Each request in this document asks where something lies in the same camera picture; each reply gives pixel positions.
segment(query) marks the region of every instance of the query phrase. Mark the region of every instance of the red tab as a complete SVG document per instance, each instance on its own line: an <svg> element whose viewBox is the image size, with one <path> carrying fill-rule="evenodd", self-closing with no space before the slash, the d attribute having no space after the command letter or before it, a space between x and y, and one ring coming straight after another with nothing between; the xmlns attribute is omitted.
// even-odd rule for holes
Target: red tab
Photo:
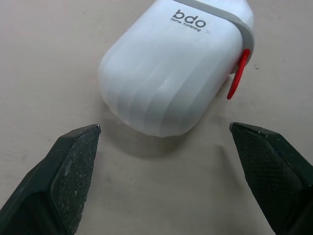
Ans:
<svg viewBox="0 0 313 235"><path fill-rule="evenodd" d="M231 99L233 97L233 95L235 94L235 91L239 85L241 76L243 75L243 72L244 72L246 62L248 60L249 55L250 55L250 50L245 49L241 58L240 58L240 61L238 63L238 69L237 69L237 72L235 74L233 83L231 84L227 99Z"/></svg>

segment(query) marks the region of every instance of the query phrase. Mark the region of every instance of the textured grip pad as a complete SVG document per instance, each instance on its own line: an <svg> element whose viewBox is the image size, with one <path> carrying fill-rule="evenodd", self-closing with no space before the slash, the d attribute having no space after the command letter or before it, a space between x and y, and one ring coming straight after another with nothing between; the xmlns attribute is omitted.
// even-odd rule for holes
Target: textured grip pad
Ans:
<svg viewBox="0 0 313 235"><path fill-rule="evenodd" d="M241 123L230 130L246 181L275 233L313 234L313 167L280 134Z"/></svg>

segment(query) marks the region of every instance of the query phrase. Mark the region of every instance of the ribbed plastic surface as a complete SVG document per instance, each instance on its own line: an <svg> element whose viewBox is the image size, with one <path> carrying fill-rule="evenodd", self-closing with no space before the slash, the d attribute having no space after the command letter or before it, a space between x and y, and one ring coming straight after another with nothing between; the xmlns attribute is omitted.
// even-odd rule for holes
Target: ribbed plastic surface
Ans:
<svg viewBox="0 0 313 235"><path fill-rule="evenodd" d="M248 4L236 1L245 2L235 9L249 15L252 25ZM242 51L242 35L231 22L157 0L102 59L101 94L132 128L181 135L199 121Z"/></svg>

